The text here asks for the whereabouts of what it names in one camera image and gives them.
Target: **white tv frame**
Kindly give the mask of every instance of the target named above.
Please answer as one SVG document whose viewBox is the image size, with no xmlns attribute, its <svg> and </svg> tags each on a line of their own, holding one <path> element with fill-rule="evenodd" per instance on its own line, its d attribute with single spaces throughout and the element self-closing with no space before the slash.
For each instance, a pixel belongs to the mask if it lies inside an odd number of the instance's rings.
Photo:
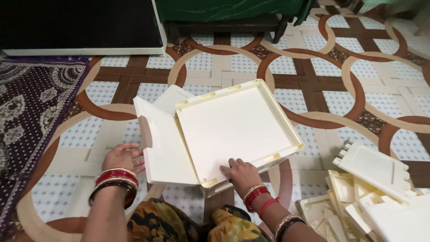
<svg viewBox="0 0 430 242">
<path fill-rule="evenodd" d="M 158 48 L 82 48 L 82 49 L 11 49 L 3 50 L 9 56 L 105 56 L 105 55 L 160 55 L 166 54 L 167 36 L 158 18 L 155 0 L 152 0 L 162 47 Z"/>
</svg>

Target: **patterned saree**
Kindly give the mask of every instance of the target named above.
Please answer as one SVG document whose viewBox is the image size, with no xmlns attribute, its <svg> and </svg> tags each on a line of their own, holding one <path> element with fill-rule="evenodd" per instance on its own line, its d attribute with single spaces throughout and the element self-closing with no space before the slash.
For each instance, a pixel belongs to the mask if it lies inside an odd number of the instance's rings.
<svg viewBox="0 0 430 242">
<path fill-rule="evenodd" d="M 142 202 L 127 224 L 129 242 L 267 242 L 242 209 L 225 205 L 212 214 L 215 224 L 200 227 L 184 212 L 159 199 Z"/>
</svg>

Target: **purple paisley rug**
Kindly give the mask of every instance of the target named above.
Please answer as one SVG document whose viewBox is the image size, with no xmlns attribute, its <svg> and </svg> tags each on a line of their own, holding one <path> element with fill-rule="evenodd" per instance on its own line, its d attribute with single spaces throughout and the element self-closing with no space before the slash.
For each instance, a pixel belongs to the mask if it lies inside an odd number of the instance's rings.
<svg viewBox="0 0 430 242">
<path fill-rule="evenodd" d="M 88 71 L 81 57 L 0 59 L 0 241 Z"/>
</svg>

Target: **stack of plastic parts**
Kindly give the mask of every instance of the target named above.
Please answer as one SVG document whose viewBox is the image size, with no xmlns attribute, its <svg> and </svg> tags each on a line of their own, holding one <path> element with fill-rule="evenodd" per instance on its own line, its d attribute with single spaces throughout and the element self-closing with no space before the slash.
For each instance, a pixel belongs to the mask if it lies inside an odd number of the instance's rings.
<svg viewBox="0 0 430 242">
<path fill-rule="evenodd" d="M 430 194 L 412 189 L 408 166 L 367 146 L 346 144 L 328 171 L 327 195 L 296 202 L 329 242 L 430 241 Z"/>
</svg>

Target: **green cushion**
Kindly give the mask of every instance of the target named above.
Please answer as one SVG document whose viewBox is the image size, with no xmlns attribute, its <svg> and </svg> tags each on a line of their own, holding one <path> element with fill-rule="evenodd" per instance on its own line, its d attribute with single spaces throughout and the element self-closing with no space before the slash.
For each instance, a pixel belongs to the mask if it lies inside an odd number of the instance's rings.
<svg viewBox="0 0 430 242">
<path fill-rule="evenodd" d="M 160 21 L 209 22 L 250 18 L 263 13 L 294 15 L 301 24 L 312 0 L 155 0 Z"/>
</svg>

